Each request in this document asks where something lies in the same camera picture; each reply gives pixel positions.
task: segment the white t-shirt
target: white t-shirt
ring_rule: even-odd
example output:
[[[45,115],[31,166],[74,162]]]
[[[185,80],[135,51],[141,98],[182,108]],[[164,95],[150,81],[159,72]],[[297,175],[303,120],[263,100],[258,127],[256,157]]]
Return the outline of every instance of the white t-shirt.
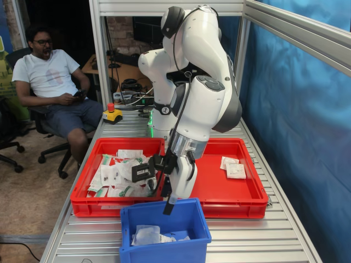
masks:
[[[71,74],[79,64],[61,49],[53,50],[50,59],[25,55],[19,59],[13,70],[12,81],[25,81],[31,84],[38,97],[52,98],[64,93],[74,95],[78,89]]]

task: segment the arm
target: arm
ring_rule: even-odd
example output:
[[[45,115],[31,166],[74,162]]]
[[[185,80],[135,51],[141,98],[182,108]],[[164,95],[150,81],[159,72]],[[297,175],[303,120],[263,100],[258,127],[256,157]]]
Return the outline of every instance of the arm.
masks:
[[[68,93],[53,98],[31,96],[29,83],[25,81],[16,81],[16,92],[21,105],[25,107],[47,106],[52,104],[69,105],[76,101],[76,98]]]
[[[73,71],[72,75],[79,80],[81,84],[81,88],[85,90],[87,93],[90,88],[90,81],[89,78],[81,71],[80,68],[77,68],[76,70]]]

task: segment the chair wheel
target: chair wheel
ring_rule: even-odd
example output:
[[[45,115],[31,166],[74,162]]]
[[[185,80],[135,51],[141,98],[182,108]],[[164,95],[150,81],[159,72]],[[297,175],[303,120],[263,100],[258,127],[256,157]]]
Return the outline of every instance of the chair wheel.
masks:
[[[62,171],[61,173],[59,173],[59,177],[61,179],[66,179],[68,177],[68,173],[66,173],[65,171]]]
[[[23,171],[23,167],[22,166],[20,166],[20,165],[17,165],[16,167],[15,167],[15,172],[16,173],[21,173]]]
[[[44,162],[46,162],[45,156],[39,156],[38,163],[44,163]]]
[[[24,152],[24,147],[23,147],[23,146],[17,147],[17,151],[18,151],[19,153]]]

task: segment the black office chair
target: black office chair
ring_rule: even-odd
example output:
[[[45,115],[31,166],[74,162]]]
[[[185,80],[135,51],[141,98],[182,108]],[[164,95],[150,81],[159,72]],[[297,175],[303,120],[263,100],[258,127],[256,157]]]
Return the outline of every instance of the black office chair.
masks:
[[[29,55],[31,53],[29,48],[24,48],[17,50],[15,52],[12,52],[11,54],[8,54],[5,59],[7,60],[9,66],[13,69],[17,60],[20,58],[23,58],[25,55]],[[49,112],[49,110],[46,107],[42,106],[35,106],[35,107],[28,107],[28,110],[30,112],[30,117],[31,120],[35,121],[36,129],[39,133],[41,134],[49,134],[47,137],[52,137],[54,135],[61,137],[61,135],[54,130],[46,121],[45,114]],[[84,123],[84,129],[86,133],[90,133],[95,130],[95,128],[87,123]],[[45,156],[54,153],[54,152],[59,152],[59,151],[66,151],[65,156],[63,160],[60,163],[58,172],[59,176],[62,179],[67,178],[68,174],[63,171],[65,168],[67,162],[69,161],[71,157],[71,150],[70,150],[70,145],[69,143],[61,144],[55,147],[52,147],[50,149],[47,149],[43,152],[41,152],[39,158],[38,158],[38,163],[45,163],[46,158]]]
[[[5,100],[5,97],[0,96],[0,104],[2,104],[3,100]],[[24,152],[24,147],[21,146],[17,141],[13,141],[16,138],[16,135],[14,135],[13,131],[8,130],[5,132],[6,129],[8,129],[10,126],[8,125],[9,123],[6,121],[4,122],[4,118],[5,116],[3,116],[0,111],[0,150],[16,146],[18,152]],[[16,173],[21,173],[23,171],[23,167],[17,164],[15,160],[12,160],[4,155],[0,155],[0,161],[12,164],[15,168]]]

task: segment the red button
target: red button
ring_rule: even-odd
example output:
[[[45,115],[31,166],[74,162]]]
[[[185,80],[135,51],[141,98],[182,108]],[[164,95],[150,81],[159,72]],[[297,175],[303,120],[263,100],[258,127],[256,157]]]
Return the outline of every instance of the red button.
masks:
[[[109,112],[114,112],[115,111],[115,104],[114,103],[108,103],[107,104],[107,110]]]

